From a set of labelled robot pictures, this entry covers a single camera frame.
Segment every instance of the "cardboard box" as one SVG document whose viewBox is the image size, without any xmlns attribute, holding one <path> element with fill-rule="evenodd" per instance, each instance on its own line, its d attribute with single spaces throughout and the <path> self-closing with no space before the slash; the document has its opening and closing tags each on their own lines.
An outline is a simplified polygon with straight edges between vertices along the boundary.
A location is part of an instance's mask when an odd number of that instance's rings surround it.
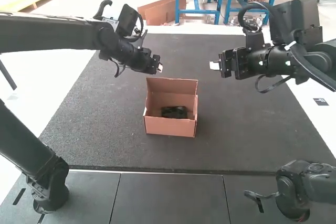
<svg viewBox="0 0 336 224">
<path fill-rule="evenodd" d="M 159 26 L 175 20 L 175 1 L 160 0 L 138 7 L 138 13 L 149 26 Z M 186 9 L 187 0 L 179 0 L 180 9 Z"/>
<path fill-rule="evenodd" d="M 195 137 L 197 125 L 197 80 L 147 77 L 143 113 L 147 134 Z M 188 119 L 161 117 L 161 108 L 186 106 Z"/>
</svg>

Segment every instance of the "gray floor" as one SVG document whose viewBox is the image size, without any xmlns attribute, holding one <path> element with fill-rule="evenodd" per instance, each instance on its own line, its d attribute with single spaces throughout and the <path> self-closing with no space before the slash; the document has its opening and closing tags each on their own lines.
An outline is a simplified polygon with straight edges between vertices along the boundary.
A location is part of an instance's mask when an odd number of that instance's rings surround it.
<svg viewBox="0 0 336 224">
<path fill-rule="evenodd" d="M 291 224 L 273 200 L 263 201 L 264 213 L 244 190 L 267 195 L 276 191 L 275 178 L 234 175 L 119 174 L 70 171 L 69 201 L 58 211 L 39 215 L 21 176 L 0 206 L 5 224 Z M 19 192 L 25 189 L 21 197 Z M 311 204 L 306 224 L 328 224 L 335 206 Z"/>
<path fill-rule="evenodd" d="M 255 78 L 223 79 L 208 62 L 243 36 L 149 34 L 145 47 L 164 54 L 157 77 L 198 79 L 196 138 L 146 135 L 145 75 L 126 71 L 95 55 L 64 99 L 40 139 L 71 166 L 188 173 L 274 172 L 302 158 L 335 159 L 286 85 L 268 94 Z M 263 80 L 274 84 L 277 78 Z"/>
</svg>

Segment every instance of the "black cable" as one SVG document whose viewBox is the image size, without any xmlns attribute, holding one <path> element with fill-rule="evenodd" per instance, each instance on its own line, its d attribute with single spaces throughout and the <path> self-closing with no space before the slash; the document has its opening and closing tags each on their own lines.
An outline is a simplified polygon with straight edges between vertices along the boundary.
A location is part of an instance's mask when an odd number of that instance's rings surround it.
<svg viewBox="0 0 336 224">
<path fill-rule="evenodd" d="M 296 43 L 293 34 L 289 31 L 286 25 L 284 17 L 273 6 L 265 2 L 262 2 L 262 3 L 261 2 L 251 2 L 247 4 L 246 6 L 242 7 L 242 9 L 238 13 L 239 24 L 249 31 L 260 30 L 259 27 L 246 24 L 243 19 L 244 14 L 248 10 L 260 9 L 260 7 L 261 9 L 268 10 L 270 15 L 273 17 L 275 24 L 277 25 L 284 42 L 288 46 L 290 45 L 289 49 L 292 53 L 293 58 L 296 60 L 296 62 L 299 65 L 301 65 L 304 68 L 304 70 L 311 75 L 311 77 L 315 77 L 319 81 L 323 82 L 325 86 L 328 86 L 331 90 L 335 92 L 336 91 L 336 81 L 330 78 L 329 76 L 327 76 L 325 73 L 323 73 L 319 69 L 315 68 L 311 63 L 309 63 L 305 59 L 304 56 L 307 54 L 306 49 L 302 45 Z"/>
<path fill-rule="evenodd" d="M 272 86 L 269 86 L 268 88 L 264 89 L 264 90 L 260 90 L 259 89 L 259 82 L 260 80 L 265 77 L 266 75 L 265 74 L 262 74 L 261 76 L 258 77 L 258 79 L 256 80 L 255 82 L 255 87 L 256 87 L 256 90 L 261 93 L 261 94 L 266 94 L 267 92 L 275 89 L 276 87 L 280 86 L 281 84 L 284 84 L 286 81 L 288 81 L 289 79 L 292 78 L 292 76 L 287 76 L 286 78 L 278 81 L 277 83 L 273 84 Z"/>
<path fill-rule="evenodd" d="M 112 61 L 116 65 L 116 67 L 117 67 L 117 70 L 115 72 L 114 77 L 115 78 L 119 77 L 125 71 L 126 65 L 123 65 L 122 69 L 120 71 L 120 65 L 116 61 L 114 61 L 112 58 L 109 58 L 109 60 Z"/>
<path fill-rule="evenodd" d="M 142 36 L 142 32 L 143 32 L 143 19 L 141 17 L 141 15 L 138 13 L 138 19 L 140 20 L 140 25 L 141 25 L 141 28 L 140 28 L 140 33 L 138 36 L 134 36 L 134 37 L 125 37 L 125 39 L 128 41 L 128 42 L 136 42 L 138 39 L 141 38 Z"/>
</svg>

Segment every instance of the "open cardboard box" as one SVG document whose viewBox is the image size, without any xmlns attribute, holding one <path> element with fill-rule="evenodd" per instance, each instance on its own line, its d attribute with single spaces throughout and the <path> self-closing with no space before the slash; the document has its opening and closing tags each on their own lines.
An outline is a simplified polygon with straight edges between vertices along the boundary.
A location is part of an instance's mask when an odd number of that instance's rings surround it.
<svg viewBox="0 0 336 224">
<path fill-rule="evenodd" d="M 197 80 L 147 77 L 146 107 L 143 113 L 148 134 L 195 137 L 197 125 Z M 161 108 L 186 106 L 188 119 L 161 117 Z"/>
</svg>

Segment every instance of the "robotic arm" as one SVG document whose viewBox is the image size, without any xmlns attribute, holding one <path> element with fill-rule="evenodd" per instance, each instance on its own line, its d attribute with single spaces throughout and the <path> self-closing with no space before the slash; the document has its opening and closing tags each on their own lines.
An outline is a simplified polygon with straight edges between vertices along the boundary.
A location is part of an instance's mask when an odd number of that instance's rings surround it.
<svg viewBox="0 0 336 224">
<path fill-rule="evenodd" d="M 117 65 L 115 77 L 126 67 L 147 74 L 161 72 L 160 56 L 151 57 L 151 50 L 142 47 L 146 31 L 143 33 L 141 16 L 124 5 L 118 20 L 103 17 L 104 8 L 111 4 L 112 1 L 104 0 L 94 19 L 0 12 L 0 53 L 100 50 L 100 59 Z M 141 30 L 135 28 L 138 19 Z M 35 211 L 48 214 L 62 207 L 69 195 L 65 185 L 68 164 L 16 118 L 2 100 L 0 136 L 0 154 L 26 175 Z"/>
<path fill-rule="evenodd" d="M 256 202 L 259 209 L 263 203 L 275 200 L 281 214 L 296 222 L 309 219 L 311 202 L 336 205 L 336 167 L 296 160 L 277 171 L 276 181 L 278 191 L 274 194 L 263 196 L 245 191 L 244 195 Z"/>
<path fill-rule="evenodd" d="M 269 10 L 273 46 L 264 42 L 260 27 L 245 23 L 245 12 L 253 8 Z M 260 93 L 267 93 L 291 78 L 296 84 L 311 78 L 336 91 L 336 39 L 323 42 L 316 0 L 294 0 L 274 7 L 267 3 L 248 4 L 239 12 L 238 20 L 246 35 L 246 46 L 225 50 L 218 61 L 210 62 L 210 68 L 220 71 L 222 78 L 230 77 L 232 71 L 237 80 L 260 75 L 255 84 Z M 259 89 L 262 77 L 277 75 L 287 77 Z M 276 172 L 276 181 L 276 193 L 263 196 L 245 191 L 244 195 L 257 203 L 260 212 L 264 212 L 263 203 L 273 200 L 275 207 L 268 208 L 269 214 L 280 212 L 287 220 L 296 222 L 308 220 L 311 202 L 336 205 L 336 167 L 292 161 Z"/>
<path fill-rule="evenodd" d="M 264 42 L 260 27 L 244 21 L 246 11 L 254 8 L 269 10 L 273 46 Z M 232 71 L 237 80 L 260 75 L 256 81 L 260 93 L 291 78 L 296 84 L 311 78 L 336 91 L 336 39 L 323 42 L 316 0 L 294 0 L 276 6 L 251 3 L 241 9 L 238 20 L 246 34 L 246 46 L 225 50 L 219 54 L 219 61 L 210 62 L 210 68 L 220 71 L 223 78 L 230 77 Z M 287 77 L 267 89 L 259 89 L 262 77 L 277 75 Z"/>
<path fill-rule="evenodd" d="M 117 61 L 119 66 L 133 71 L 156 74 L 162 71 L 160 56 L 143 48 L 146 31 L 142 34 L 141 16 L 128 5 L 124 5 L 118 20 L 104 18 L 105 6 L 112 1 L 104 0 L 93 19 L 32 15 L 25 13 L 0 12 L 0 53 L 52 50 L 89 49 L 100 50 L 99 58 Z M 135 28 L 138 18 L 141 31 Z"/>
</svg>

